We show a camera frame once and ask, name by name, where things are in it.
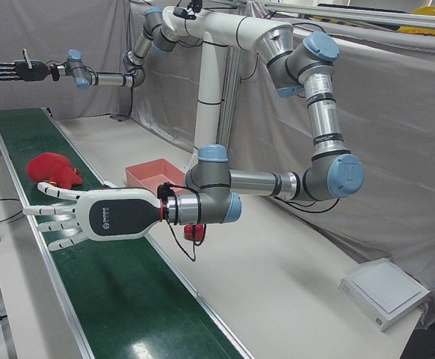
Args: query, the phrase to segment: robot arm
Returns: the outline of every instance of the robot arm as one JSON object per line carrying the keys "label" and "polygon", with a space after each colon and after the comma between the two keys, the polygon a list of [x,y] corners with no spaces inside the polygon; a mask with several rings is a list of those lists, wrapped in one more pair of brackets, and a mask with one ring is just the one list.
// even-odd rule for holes
{"label": "robot arm", "polygon": [[143,71],[133,73],[97,73],[83,64],[79,50],[69,50],[67,60],[62,64],[44,64],[42,61],[16,60],[14,62],[0,62],[0,81],[43,81],[49,75],[53,81],[62,76],[72,76],[77,88],[90,86],[120,86],[134,88],[144,81]]}
{"label": "robot arm", "polygon": [[[256,53],[268,68],[281,97],[305,90],[315,146],[312,167],[302,178],[294,172],[230,171],[232,190],[305,201],[347,197],[359,190],[364,178],[363,167],[344,146],[336,116],[331,76],[339,47],[331,37],[315,32],[294,49],[293,28],[284,22],[206,10],[189,21],[173,7],[163,10],[162,31],[200,38],[211,34],[216,43]],[[192,181],[188,185],[199,189]]]}
{"label": "robot arm", "polygon": [[[305,90],[315,145],[312,167],[302,178],[295,172],[230,171],[226,149],[212,144],[199,149],[197,165],[186,173],[185,185],[192,189],[189,194],[165,195],[158,199],[142,188],[79,192],[41,183],[39,190],[75,200],[76,205],[35,206],[24,209],[24,213],[75,214],[74,219],[47,222],[40,224],[38,229],[73,227],[81,231],[53,242],[50,250],[74,245],[86,238],[99,241],[137,238],[165,218],[174,224],[237,221],[241,214],[238,193],[317,201],[346,197],[359,190],[363,183],[363,167],[344,146],[336,119],[330,77],[339,50],[333,40],[326,34],[314,33],[293,49],[293,29],[289,24],[205,10],[193,14],[193,18],[183,16],[179,8],[166,7],[162,15],[160,9],[150,8],[143,35],[133,50],[125,54],[125,65],[130,72],[141,68],[151,45],[169,52],[181,36],[211,38],[213,46],[224,44],[255,52],[266,64],[280,96]],[[69,56],[67,67],[60,70],[72,74],[75,79],[90,75],[74,54],[72,58]]]}
{"label": "robot arm", "polygon": [[23,49],[24,60],[11,63],[0,62],[0,81],[42,81],[52,75],[53,81],[58,81],[62,76],[72,76],[78,88],[90,86],[117,86],[136,88],[143,84],[145,79],[143,62],[153,41],[160,46],[162,51],[170,52],[176,41],[168,40],[161,33],[160,7],[150,7],[144,13],[145,23],[141,36],[132,50],[123,56],[123,64],[127,73],[98,73],[83,63],[81,52],[76,49],[68,51],[68,56],[62,64],[47,65],[42,61],[29,60],[26,50]]}

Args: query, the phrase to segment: yellow hard hat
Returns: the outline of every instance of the yellow hard hat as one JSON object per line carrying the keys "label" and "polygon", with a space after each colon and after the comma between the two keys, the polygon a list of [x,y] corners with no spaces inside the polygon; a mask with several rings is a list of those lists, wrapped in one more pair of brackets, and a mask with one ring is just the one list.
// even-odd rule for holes
{"label": "yellow hard hat", "polygon": [[[413,11],[414,15],[428,15],[435,16],[435,6],[422,6],[417,10]],[[432,28],[411,28],[408,26],[401,26],[398,32],[403,32],[405,34],[420,34],[420,35],[433,35],[435,36],[435,30]]]}

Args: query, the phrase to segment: white robotic hand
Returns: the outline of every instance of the white robotic hand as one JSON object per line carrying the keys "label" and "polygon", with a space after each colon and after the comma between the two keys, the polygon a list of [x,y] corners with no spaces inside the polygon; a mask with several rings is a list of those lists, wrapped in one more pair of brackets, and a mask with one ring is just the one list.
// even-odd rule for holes
{"label": "white robotic hand", "polygon": [[161,201],[144,188],[104,188],[73,191],[38,183],[43,193],[63,200],[76,201],[69,206],[30,206],[25,215],[75,215],[73,219],[38,224],[40,232],[77,229],[81,232],[49,244],[56,251],[83,242],[114,241],[142,237],[164,217]]}

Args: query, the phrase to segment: white table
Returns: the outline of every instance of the white table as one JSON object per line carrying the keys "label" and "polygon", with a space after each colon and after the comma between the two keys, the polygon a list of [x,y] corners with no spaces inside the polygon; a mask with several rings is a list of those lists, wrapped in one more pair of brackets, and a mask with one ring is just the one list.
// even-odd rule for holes
{"label": "white table", "polygon": [[[97,172],[117,185],[126,183],[127,166],[166,158],[184,169],[190,159],[131,121],[91,117],[59,124]],[[1,186],[10,188],[4,172],[0,159]],[[257,359],[399,358],[419,311],[380,333],[338,291],[345,272],[357,266],[350,257],[272,203],[241,197],[242,217],[209,225],[196,263],[178,249],[166,224],[151,234],[250,352]],[[76,358],[34,240],[5,234],[0,283],[19,358]]]}

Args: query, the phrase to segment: logo on robotic hand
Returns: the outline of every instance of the logo on robotic hand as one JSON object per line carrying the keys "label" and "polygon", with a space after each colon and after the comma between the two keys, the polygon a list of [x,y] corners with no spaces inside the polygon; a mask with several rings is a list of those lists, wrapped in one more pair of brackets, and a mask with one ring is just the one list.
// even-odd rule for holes
{"label": "logo on robotic hand", "polygon": [[103,220],[103,230],[108,230],[110,228],[110,209],[108,207],[102,208],[102,220]]}

